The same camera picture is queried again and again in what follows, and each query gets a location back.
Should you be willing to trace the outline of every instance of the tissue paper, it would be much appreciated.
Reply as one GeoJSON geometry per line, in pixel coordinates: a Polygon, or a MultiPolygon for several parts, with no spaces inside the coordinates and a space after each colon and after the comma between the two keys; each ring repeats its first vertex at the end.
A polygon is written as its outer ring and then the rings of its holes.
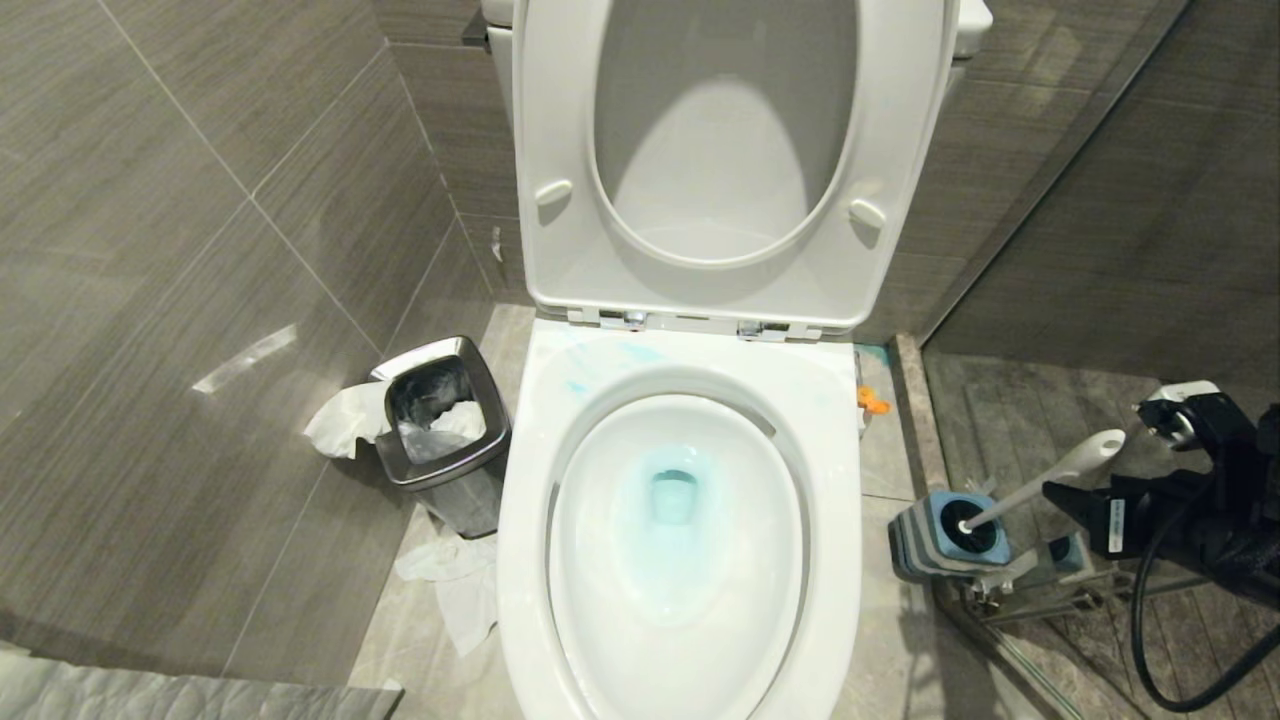
{"type": "Polygon", "coordinates": [[[410,462],[424,465],[484,437],[484,413],[479,402],[465,400],[445,410],[430,428],[401,420],[396,429],[410,462]]]}
{"type": "Polygon", "coordinates": [[[498,538],[465,541],[444,528],[396,560],[403,580],[431,580],[460,657],[480,647],[498,624],[498,538]]]}
{"type": "Polygon", "coordinates": [[[475,400],[465,400],[436,418],[431,432],[458,434],[467,442],[480,439],[484,436],[484,411],[475,400]]]}
{"type": "Polygon", "coordinates": [[[387,420],[387,388],[390,382],[348,387],[329,398],[307,423],[302,434],[329,457],[356,456],[356,438],[374,438],[392,429],[387,420]]]}

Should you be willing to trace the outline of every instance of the toilet brush handle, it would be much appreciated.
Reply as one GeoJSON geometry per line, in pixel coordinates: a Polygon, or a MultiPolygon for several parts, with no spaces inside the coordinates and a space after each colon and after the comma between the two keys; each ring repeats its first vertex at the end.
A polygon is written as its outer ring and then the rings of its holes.
{"type": "Polygon", "coordinates": [[[1064,455],[1052,468],[1041,473],[1034,480],[1009,493],[1009,497],[974,515],[972,519],[961,521],[960,529],[970,532],[973,528],[1000,518],[1028,500],[1039,497],[1041,487],[1050,480],[1078,478],[1084,473],[1101,468],[1120,452],[1120,448],[1124,447],[1124,430],[1102,430],[1089,437],[1064,455]]]}

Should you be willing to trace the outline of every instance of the stainless steel trash can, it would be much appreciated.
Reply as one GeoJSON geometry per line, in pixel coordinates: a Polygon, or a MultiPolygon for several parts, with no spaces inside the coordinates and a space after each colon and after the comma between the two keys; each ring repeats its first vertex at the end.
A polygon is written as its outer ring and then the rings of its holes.
{"type": "Polygon", "coordinates": [[[390,380],[387,416],[392,430],[375,442],[390,482],[463,538],[495,532],[511,419],[475,343],[466,337],[452,337],[424,345],[383,363],[371,377],[390,380]],[[401,437],[402,428],[425,430],[454,402],[465,400],[480,405],[484,436],[439,457],[415,462],[401,437]]]}

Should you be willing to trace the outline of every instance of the blue water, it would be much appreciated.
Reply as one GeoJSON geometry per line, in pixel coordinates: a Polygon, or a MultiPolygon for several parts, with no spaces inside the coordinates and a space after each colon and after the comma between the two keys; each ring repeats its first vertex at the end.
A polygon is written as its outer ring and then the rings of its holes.
{"type": "Polygon", "coordinates": [[[622,471],[611,527],[628,594],[653,623],[694,621],[726,561],[723,478],[687,445],[655,448],[622,471]]]}

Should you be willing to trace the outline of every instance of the toilet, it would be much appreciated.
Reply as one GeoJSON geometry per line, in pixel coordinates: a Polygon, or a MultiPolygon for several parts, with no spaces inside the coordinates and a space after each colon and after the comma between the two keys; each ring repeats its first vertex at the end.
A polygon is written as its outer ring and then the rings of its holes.
{"type": "Polygon", "coordinates": [[[513,8],[540,314],[497,591],[526,717],[831,715],[861,575],[847,338],[888,269],[957,17],[940,0],[513,8]]]}

